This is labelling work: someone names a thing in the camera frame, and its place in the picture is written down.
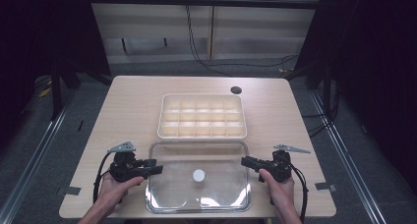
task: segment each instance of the wire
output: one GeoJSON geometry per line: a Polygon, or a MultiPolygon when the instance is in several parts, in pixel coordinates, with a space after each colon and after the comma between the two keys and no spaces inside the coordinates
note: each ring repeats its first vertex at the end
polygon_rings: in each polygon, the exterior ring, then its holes
{"type": "Polygon", "coordinates": [[[104,162],[107,159],[108,155],[110,155],[109,152],[105,154],[105,156],[103,157],[103,160],[101,160],[100,167],[98,168],[97,176],[95,177],[95,182],[94,182],[94,190],[92,192],[92,203],[95,203],[97,201],[98,189],[100,187],[101,177],[105,174],[105,173],[101,174],[101,170],[103,169],[104,162]]]}
{"type": "Polygon", "coordinates": [[[189,42],[190,42],[190,48],[191,48],[191,53],[194,57],[194,59],[200,63],[201,65],[203,65],[207,70],[218,73],[218,74],[222,74],[225,75],[227,77],[233,77],[229,74],[220,72],[218,70],[214,70],[210,67],[221,67],[221,66],[247,66],[247,67],[258,67],[258,68],[269,68],[269,67],[275,67],[275,66],[280,66],[284,63],[289,62],[290,60],[298,57],[297,55],[287,55],[284,56],[279,63],[274,63],[274,64],[270,64],[270,65],[255,65],[255,64],[241,64],[241,63],[224,63],[224,64],[208,64],[208,63],[204,63],[202,61],[202,59],[200,59],[199,53],[197,51],[197,46],[196,43],[194,41],[194,34],[193,34],[193,29],[192,29],[192,25],[191,25],[191,13],[190,13],[190,7],[186,6],[186,10],[187,10],[187,23],[188,23],[188,32],[189,32],[189,42]]]}
{"type": "Polygon", "coordinates": [[[335,91],[335,95],[334,95],[334,99],[333,99],[333,108],[330,110],[330,117],[327,123],[325,123],[322,126],[316,127],[314,129],[309,130],[308,132],[317,130],[316,132],[314,132],[313,134],[309,135],[310,139],[315,137],[318,133],[320,133],[323,129],[325,129],[326,127],[330,126],[331,124],[333,124],[336,116],[337,116],[337,112],[338,112],[338,104],[339,104],[339,98],[340,98],[340,88],[338,86],[338,84],[336,84],[336,91],[335,91]]]}
{"type": "Polygon", "coordinates": [[[297,175],[298,179],[301,182],[301,186],[303,187],[303,204],[301,206],[301,213],[300,213],[300,220],[302,223],[304,223],[304,218],[306,216],[306,209],[307,209],[307,202],[308,202],[308,192],[307,189],[307,181],[304,177],[304,174],[300,171],[300,169],[296,168],[289,160],[287,160],[284,156],[278,155],[280,159],[284,160],[294,171],[294,173],[297,175]]]}

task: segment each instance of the human hand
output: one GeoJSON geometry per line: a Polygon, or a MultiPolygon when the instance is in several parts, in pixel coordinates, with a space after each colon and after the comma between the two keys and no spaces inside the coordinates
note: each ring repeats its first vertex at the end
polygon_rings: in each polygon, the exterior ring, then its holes
{"type": "Polygon", "coordinates": [[[268,184],[269,195],[275,206],[275,215],[281,223],[301,223],[294,206],[294,180],[292,177],[279,183],[265,169],[260,169],[260,174],[268,184]]]}
{"type": "Polygon", "coordinates": [[[108,172],[105,173],[97,201],[79,223],[101,223],[114,211],[117,203],[128,193],[128,190],[143,180],[143,177],[135,177],[124,183],[118,183],[108,172]]]}

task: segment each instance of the table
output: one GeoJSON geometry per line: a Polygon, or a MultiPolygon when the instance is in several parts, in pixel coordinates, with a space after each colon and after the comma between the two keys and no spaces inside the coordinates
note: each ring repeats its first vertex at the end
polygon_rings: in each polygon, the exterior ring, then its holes
{"type": "MultiPolygon", "coordinates": [[[[311,150],[311,154],[291,153],[292,163],[305,175],[309,189],[306,216],[333,216],[336,212],[329,190],[318,191],[316,183],[325,182],[319,161],[310,142],[297,103],[287,80],[207,77],[116,77],[108,91],[85,151],[71,182],[81,188],[77,196],[66,195],[60,215],[81,218],[92,204],[93,182],[101,159],[108,148],[131,141],[137,148],[136,158],[149,156],[149,147],[161,139],[157,127],[162,97],[169,93],[231,93],[233,86],[240,94],[248,135],[243,142],[251,156],[271,160],[273,146],[279,143],[311,150]]],[[[107,159],[104,168],[112,161],[107,159]]],[[[120,218],[266,218],[274,217],[269,204],[268,188],[258,181],[259,174],[250,170],[251,206],[245,212],[153,214],[146,208],[147,181],[131,188],[110,217],[120,218]]],[[[295,205],[302,205],[302,190],[294,175],[295,205]]]]}

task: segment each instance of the white tray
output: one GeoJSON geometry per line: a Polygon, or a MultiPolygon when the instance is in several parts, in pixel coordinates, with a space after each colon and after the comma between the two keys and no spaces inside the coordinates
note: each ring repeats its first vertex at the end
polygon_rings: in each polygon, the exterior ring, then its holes
{"type": "Polygon", "coordinates": [[[157,134],[162,139],[242,139],[246,123],[235,94],[167,94],[157,134]]]}

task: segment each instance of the wall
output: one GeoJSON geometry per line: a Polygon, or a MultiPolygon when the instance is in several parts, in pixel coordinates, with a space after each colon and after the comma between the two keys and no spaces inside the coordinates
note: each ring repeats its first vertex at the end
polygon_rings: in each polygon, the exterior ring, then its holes
{"type": "MultiPolygon", "coordinates": [[[[92,6],[103,39],[177,38],[188,42],[185,7],[92,6]]],[[[190,13],[194,38],[204,40],[201,52],[213,59],[297,54],[314,15],[311,10],[232,7],[190,7],[190,13]]]]}

